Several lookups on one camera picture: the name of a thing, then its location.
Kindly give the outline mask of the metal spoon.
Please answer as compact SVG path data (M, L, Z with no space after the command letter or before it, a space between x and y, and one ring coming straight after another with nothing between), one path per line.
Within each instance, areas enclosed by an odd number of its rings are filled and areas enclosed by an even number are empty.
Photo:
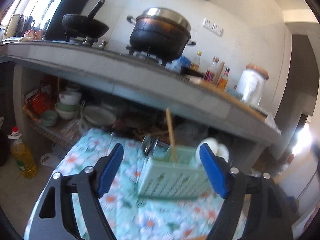
M157 146L160 146L164 149L168 149L169 145L159 141L158 137L152 137L151 135L146 135L142 141L141 149L145 156L153 154Z

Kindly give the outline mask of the wooden chopstick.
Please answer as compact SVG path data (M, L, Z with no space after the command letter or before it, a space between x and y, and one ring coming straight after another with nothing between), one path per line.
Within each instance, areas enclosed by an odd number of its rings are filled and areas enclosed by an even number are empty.
M172 119L171 119L171 113L170 113L169 107L166 108L165 114L166 114L166 119L167 119L168 134L169 134L169 140L170 140L170 145L171 145L171 154L172 154L174 162L177 163L174 130L173 130L173 126L172 126Z

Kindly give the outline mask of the grey concrete kitchen counter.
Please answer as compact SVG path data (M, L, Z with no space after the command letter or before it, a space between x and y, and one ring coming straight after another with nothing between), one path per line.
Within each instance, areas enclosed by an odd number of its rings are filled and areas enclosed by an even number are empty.
M280 134L187 78L135 57L57 42L1 44L1 60L62 77L264 145Z

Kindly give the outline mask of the cooking oil jug on floor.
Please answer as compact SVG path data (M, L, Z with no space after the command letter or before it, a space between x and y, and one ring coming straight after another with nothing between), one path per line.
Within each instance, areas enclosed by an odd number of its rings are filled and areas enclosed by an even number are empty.
M19 132L17 126L12 128L8 139L10 141L12 156L20 169L21 175L28 179L34 178L37 174L37 166L33 159L33 154L29 146L23 142L22 134Z

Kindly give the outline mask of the floral blue tablecloth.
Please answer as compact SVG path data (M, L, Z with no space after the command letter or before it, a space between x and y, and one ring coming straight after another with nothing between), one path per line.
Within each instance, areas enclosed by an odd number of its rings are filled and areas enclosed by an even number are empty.
M100 205L117 239L193 239L207 235L221 210L223 199L204 193L197 200L166 201L138 198L137 180L144 164L141 143L90 129L55 168L62 175L77 174L94 166L120 143L124 159Z

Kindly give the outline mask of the stack of bowls under counter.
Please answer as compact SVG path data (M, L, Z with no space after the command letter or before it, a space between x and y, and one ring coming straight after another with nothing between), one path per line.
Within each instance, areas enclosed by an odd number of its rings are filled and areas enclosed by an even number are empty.
M58 93L55 111L61 119L71 120L76 116L82 98L80 89L80 85L69 83Z

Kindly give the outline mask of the white plate under counter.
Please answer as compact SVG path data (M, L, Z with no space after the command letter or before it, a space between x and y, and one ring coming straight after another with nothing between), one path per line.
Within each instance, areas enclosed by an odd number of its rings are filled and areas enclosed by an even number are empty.
M112 126L116 121L116 116L99 106L86 106L83 109L83 116L87 121L96 126Z

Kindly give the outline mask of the green plastic utensil holder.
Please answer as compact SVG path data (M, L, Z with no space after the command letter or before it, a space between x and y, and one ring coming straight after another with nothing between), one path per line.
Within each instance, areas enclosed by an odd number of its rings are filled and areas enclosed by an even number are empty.
M153 199L196 199L213 192L208 176L196 157L196 149L176 146L176 157L156 149L143 164L137 182L140 197Z

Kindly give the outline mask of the wooden cutting board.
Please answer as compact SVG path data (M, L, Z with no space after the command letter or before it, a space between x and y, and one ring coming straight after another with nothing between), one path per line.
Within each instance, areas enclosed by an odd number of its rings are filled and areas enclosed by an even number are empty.
M227 92L224 92L223 90L217 88L216 86L214 86L206 81L197 81L197 82L195 82L195 84L206 89L207 91L210 91L213 94L216 94L216 95L220 96L221 98L226 99L227 101L235 104L236 106L238 106L242 110L248 112L249 114L251 114L252 116L257 118L258 120L260 120L261 122L265 122L266 118L262 114L258 113L256 110L249 107L247 104L241 102L236 97L228 94Z

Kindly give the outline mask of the white jar with woven lid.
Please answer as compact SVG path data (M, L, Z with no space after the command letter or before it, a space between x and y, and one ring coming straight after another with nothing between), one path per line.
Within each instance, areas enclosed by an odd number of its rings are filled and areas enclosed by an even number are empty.
M264 68L248 64L242 72L235 91L242 94L244 103L258 107L268 79L268 72Z

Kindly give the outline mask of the small bottle red cap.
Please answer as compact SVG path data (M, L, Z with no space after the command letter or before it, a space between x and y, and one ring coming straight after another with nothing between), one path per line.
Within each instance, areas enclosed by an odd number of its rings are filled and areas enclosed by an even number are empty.
M230 69L226 68L224 74L221 76L220 81L217 85L218 89L225 90L225 87L227 86L227 82L228 82L228 78L229 78L229 76L228 76L229 71L230 71Z

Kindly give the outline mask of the wooden rolling pin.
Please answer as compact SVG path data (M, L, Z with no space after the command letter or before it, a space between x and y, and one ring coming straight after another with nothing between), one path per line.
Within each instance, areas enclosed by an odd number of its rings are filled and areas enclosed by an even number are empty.
M225 63L221 62L220 65L217 67L217 70L216 70L216 73L215 73L215 76L213 79L213 85L217 86L217 83L219 81L219 77L221 75L221 72L222 72L224 66L225 66Z

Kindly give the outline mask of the oil bottle yellow cap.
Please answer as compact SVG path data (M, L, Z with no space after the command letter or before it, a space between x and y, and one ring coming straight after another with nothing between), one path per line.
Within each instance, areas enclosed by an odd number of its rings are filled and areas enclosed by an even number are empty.
M194 71L199 70L201 55L202 55L202 52L198 51L196 56L194 57L194 59L191 62L191 65L190 65L191 70L194 70Z

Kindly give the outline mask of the black frying pan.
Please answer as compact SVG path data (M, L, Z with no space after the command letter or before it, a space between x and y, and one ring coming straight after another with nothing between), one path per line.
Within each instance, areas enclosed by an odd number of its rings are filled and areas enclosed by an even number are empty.
M65 29L66 41L71 37L89 37L97 39L108 32L109 27L94 19L95 15L105 4L106 0L99 0L91 12L87 15L65 14L62 18L62 27Z

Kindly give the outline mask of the black stockpot with steel lid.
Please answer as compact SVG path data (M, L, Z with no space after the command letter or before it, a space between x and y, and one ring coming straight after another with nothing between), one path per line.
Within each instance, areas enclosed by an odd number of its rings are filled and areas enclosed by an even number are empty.
M134 25L130 36L129 54L144 52L154 55L163 63L178 59L186 46L195 46L191 40L189 21L176 11L163 7L151 7L137 18L127 16Z

